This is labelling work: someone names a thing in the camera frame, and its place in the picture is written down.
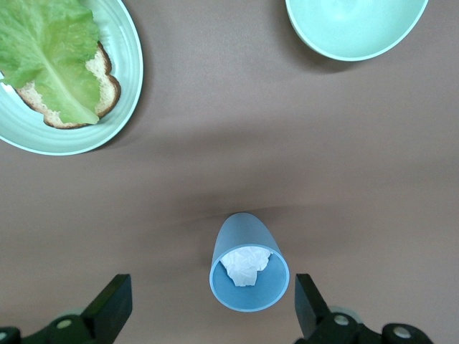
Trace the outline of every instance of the bread slice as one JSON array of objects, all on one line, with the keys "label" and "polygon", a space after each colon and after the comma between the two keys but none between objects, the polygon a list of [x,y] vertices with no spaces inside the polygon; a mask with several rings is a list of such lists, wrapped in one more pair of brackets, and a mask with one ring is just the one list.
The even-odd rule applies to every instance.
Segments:
[{"label": "bread slice", "polygon": [[[94,58],[86,62],[86,68],[91,71],[100,82],[100,102],[95,107],[95,114],[99,118],[102,118],[115,107],[120,99],[121,86],[117,79],[110,74],[112,64],[107,52],[100,42]],[[35,83],[33,81],[17,89],[16,92],[32,110],[43,114],[45,124],[50,127],[57,129],[73,129],[86,125],[81,123],[63,123],[60,120],[59,111],[50,110],[42,102],[42,95],[35,90]]]}]

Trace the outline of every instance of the mint green plate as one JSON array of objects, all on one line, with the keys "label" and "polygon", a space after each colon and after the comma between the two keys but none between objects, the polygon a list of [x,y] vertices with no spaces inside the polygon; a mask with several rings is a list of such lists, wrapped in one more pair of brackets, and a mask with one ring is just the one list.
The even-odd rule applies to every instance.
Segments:
[{"label": "mint green plate", "polygon": [[55,129],[45,125],[42,114],[30,110],[0,80],[0,138],[7,143],[51,156],[84,153],[113,138],[132,116],[143,82],[141,44],[132,18],[121,0],[82,0],[82,4],[93,11],[100,41],[113,65],[111,74],[120,82],[117,105],[96,125]]},{"label": "mint green plate", "polygon": [[298,36],[331,59],[376,57],[404,39],[428,0],[286,0]]}]

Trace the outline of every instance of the blue cup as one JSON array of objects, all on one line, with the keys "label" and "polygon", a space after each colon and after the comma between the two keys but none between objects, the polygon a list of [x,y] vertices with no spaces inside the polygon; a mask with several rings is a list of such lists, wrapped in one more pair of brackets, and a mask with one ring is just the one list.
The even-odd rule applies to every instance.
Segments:
[{"label": "blue cup", "polygon": [[[263,247],[271,251],[268,265],[257,272],[253,286],[236,287],[220,262],[224,255],[240,247]],[[268,228],[249,213],[231,215],[222,225],[215,242],[210,288],[217,300],[239,312],[257,312],[274,305],[287,290],[288,265]]]}]

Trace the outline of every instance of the tissue paper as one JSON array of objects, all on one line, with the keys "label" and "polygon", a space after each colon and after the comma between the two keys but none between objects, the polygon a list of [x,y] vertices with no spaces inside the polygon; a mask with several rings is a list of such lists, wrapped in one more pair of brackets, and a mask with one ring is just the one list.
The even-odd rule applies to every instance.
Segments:
[{"label": "tissue paper", "polygon": [[268,265],[271,252],[263,247],[246,246],[234,249],[223,256],[220,262],[236,287],[255,285],[257,271]]}]

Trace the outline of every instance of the lettuce leaf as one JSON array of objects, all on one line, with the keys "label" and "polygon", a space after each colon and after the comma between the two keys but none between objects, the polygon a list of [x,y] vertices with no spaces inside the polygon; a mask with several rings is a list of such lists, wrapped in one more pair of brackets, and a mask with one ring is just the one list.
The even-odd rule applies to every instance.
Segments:
[{"label": "lettuce leaf", "polygon": [[80,0],[0,0],[0,70],[3,83],[34,81],[62,122],[99,121],[100,83],[86,69],[98,49],[99,29]]}]

